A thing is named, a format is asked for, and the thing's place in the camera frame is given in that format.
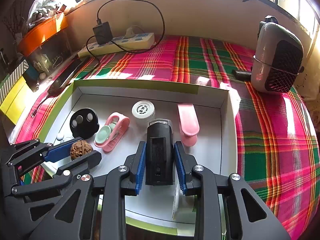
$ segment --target power adapter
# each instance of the power adapter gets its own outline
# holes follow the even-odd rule
[[[98,24],[97,26],[93,27],[92,30],[99,45],[108,43],[113,38],[108,22]]]

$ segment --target black disc with holes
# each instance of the black disc with holes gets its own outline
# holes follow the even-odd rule
[[[71,116],[69,124],[74,138],[81,137],[86,140],[99,130],[97,113],[91,108],[82,108],[76,111]]]

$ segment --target pink plastic object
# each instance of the pink plastic object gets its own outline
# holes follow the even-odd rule
[[[109,116],[105,125],[111,124],[113,119],[115,120],[119,119],[119,120],[117,121],[117,124],[113,129],[112,133],[109,135],[108,140],[106,140],[104,143],[94,142],[95,146],[102,148],[105,152],[111,152],[114,149],[114,147],[120,141],[124,133],[127,131],[130,123],[130,119],[128,117],[124,116],[123,114],[114,112]]]
[[[195,108],[192,104],[178,104],[178,111],[181,141],[187,147],[193,146],[200,130]]]

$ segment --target orange tray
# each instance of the orange tray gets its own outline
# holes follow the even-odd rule
[[[29,31],[18,44],[18,51],[25,57],[28,57],[51,36],[66,27],[68,27],[68,23],[64,13],[56,14]]]

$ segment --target pink and green clip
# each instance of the pink and green clip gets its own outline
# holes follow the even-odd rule
[[[200,130],[195,108],[192,104],[178,104],[179,129],[182,143],[191,147],[197,142],[197,134]]]
[[[114,112],[97,132],[94,145],[102,148],[105,152],[111,152],[127,131],[129,123],[130,119],[128,117]]]

